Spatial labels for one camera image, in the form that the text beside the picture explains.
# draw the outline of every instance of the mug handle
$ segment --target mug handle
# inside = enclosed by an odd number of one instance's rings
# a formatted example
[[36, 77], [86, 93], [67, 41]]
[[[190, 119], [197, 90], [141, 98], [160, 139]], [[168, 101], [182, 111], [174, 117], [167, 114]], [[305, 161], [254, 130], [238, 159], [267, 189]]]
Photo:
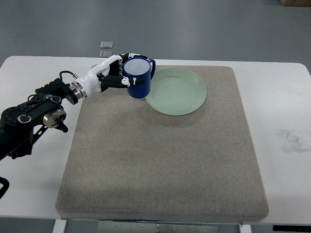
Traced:
[[148, 59], [148, 62], [152, 64], [152, 69], [151, 69], [151, 74], [150, 74], [150, 79], [152, 79], [152, 77], [155, 74], [155, 70], [156, 70], [156, 62], [154, 61], [154, 59]]

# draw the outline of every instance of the gray floor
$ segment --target gray floor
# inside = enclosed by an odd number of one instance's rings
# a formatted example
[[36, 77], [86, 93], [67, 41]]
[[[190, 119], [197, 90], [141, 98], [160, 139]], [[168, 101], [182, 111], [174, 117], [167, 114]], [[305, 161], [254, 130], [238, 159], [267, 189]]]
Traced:
[[279, 0], [0, 0], [0, 65], [15, 55], [99, 57], [102, 40], [114, 41], [114, 54], [294, 62], [311, 72], [310, 7]]

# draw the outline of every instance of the gray felt mat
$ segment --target gray felt mat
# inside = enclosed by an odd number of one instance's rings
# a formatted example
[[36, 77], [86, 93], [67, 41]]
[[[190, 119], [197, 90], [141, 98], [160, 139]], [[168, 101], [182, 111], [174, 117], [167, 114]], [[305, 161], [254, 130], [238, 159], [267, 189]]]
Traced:
[[126, 89], [83, 102], [56, 204], [62, 218], [243, 222], [267, 216], [232, 68], [183, 68], [207, 87], [207, 99], [191, 114], [161, 114]]

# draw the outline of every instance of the black cable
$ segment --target black cable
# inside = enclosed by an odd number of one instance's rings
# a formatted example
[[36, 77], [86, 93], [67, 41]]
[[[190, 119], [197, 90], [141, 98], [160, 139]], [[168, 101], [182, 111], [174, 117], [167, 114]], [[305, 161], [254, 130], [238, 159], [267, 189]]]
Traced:
[[27, 98], [27, 101], [29, 101], [30, 97], [35, 97], [35, 96], [36, 96], [36, 94], [30, 95], [30, 96]]
[[73, 75], [73, 73], [71, 71], [68, 71], [68, 70], [60, 71], [59, 72], [59, 78], [60, 78], [61, 81], [63, 80], [63, 76], [62, 76], [63, 73], [68, 73], [68, 74]]

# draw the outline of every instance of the silver metal joint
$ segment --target silver metal joint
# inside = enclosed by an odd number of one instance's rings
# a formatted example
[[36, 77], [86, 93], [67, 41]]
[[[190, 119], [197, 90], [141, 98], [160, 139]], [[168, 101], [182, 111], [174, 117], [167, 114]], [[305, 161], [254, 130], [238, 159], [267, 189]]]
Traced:
[[74, 92], [78, 100], [87, 97], [85, 89], [77, 81], [71, 83], [70, 89]]
[[56, 128], [60, 121], [64, 121], [67, 114], [64, 109], [60, 108], [44, 115], [43, 123], [48, 128]]

